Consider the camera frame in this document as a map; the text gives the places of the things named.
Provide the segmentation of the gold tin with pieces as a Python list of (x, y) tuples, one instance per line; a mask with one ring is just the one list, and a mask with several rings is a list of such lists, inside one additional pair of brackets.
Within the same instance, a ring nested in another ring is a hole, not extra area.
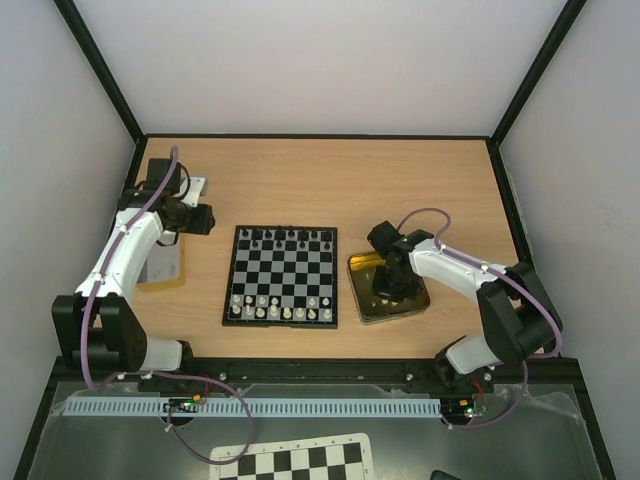
[(422, 292), (415, 299), (392, 302), (377, 296), (373, 291), (376, 268), (384, 264), (374, 251), (359, 253), (348, 258), (347, 271), (361, 323), (372, 325), (424, 313), (431, 304), (423, 281)]

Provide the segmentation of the silver gold tin lid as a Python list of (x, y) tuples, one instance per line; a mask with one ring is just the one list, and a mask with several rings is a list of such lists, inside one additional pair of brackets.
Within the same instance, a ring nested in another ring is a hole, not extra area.
[(182, 286), (185, 283), (184, 240), (163, 235), (149, 251), (137, 287), (142, 291), (154, 291)]

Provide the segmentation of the black silver chess board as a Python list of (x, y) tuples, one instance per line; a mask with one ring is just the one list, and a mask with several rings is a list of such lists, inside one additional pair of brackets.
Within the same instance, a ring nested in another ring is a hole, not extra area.
[[(226, 327), (290, 327), (335, 329), (338, 327), (338, 230), (335, 227), (238, 225), (230, 260), (230, 269), (222, 315)], [(238, 295), (241, 301), (233, 302)], [(246, 305), (245, 297), (253, 297)], [(263, 296), (265, 305), (258, 303)], [(278, 297), (278, 317), (269, 309), (271, 298)], [(322, 300), (329, 298), (329, 306)], [(232, 306), (241, 307), (234, 315)], [(253, 316), (244, 314), (246, 306)], [(256, 309), (265, 310), (264, 318), (256, 317)], [(292, 317), (283, 318), (283, 309), (290, 308)], [(298, 319), (297, 308), (305, 309)], [(315, 320), (307, 319), (307, 311), (317, 311)], [(322, 310), (330, 309), (330, 321), (322, 319)]]

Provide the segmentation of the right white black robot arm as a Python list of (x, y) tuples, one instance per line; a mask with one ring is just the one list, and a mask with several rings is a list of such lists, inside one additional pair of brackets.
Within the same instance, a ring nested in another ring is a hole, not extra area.
[(390, 302), (414, 300), (424, 278), (470, 299), (479, 309), (482, 330), (444, 347), (435, 357), (438, 384), (455, 392), (489, 366), (518, 365), (561, 350), (562, 324), (535, 269), (520, 262), (492, 264), (445, 245), (438, 234), (401, 234), (385, 221), (367, 236), (381, 257), (372, 291)]

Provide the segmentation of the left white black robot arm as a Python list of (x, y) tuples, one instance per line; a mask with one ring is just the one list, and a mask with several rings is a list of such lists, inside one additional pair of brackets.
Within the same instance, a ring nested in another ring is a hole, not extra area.
[(90, 273), (73, 294), (55, 298), (51, 313), (64, 363), (80, 370), (90, 390), (128, 374), (175, 372), (189, 357), (188, 342), (148, 335), (132, 303), (147, 258), (164, 235), (213, 229), (213, 208), (200, 200), (206, 186), (206, 178), (188, 174), (176, 147), (166, 158), (150, 159), (145, 180), (120, 196)]

